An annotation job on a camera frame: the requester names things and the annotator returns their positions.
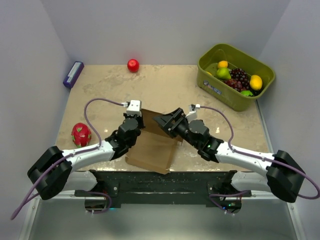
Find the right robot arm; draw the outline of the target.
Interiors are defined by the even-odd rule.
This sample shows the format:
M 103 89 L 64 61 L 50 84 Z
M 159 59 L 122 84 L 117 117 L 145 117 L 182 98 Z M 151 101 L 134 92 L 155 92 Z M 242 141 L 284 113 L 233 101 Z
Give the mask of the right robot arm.
M 210 134 L 201 119 L 190 119 L 181 108 L 153 118 L 171 138 L 181 137 L 197 149 L 206 161 L 231 164 L 248 172 L 236 172 L 223 183 L 223 192 L 230 197 L 238 192 L 270 192 L 278 199 L 294 203 L 305 179 L 304 171 L 289 153 L 264 153 L 231 145 Z

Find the brown cardboard box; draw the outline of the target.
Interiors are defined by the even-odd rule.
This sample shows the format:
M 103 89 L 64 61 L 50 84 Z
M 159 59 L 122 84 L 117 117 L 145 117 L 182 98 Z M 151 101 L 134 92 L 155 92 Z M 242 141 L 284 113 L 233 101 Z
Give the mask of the brown cardboard box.
M 153 119 L 161 114 L 148 109 L 142 109 L 145 128 L 141 130 L 135 145 L 125 157 L 127 164 L 156 172 L 167 174 L 170 171 L 181 137 L 169 137 Z

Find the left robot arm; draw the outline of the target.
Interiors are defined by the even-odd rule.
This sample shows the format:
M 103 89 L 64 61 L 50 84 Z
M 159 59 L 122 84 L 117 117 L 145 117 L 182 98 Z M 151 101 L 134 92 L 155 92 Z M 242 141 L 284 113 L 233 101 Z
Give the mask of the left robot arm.
M 27 176 L 42 200 L 49 200 L 62 192 L 73 172 L 95 163 L 118 159 L 136 144 L 145 127 L 142 112 L 123 115 L 125 119 L 118 129 L 100 143 L 71 150 L 52 146 L 41 155 Z

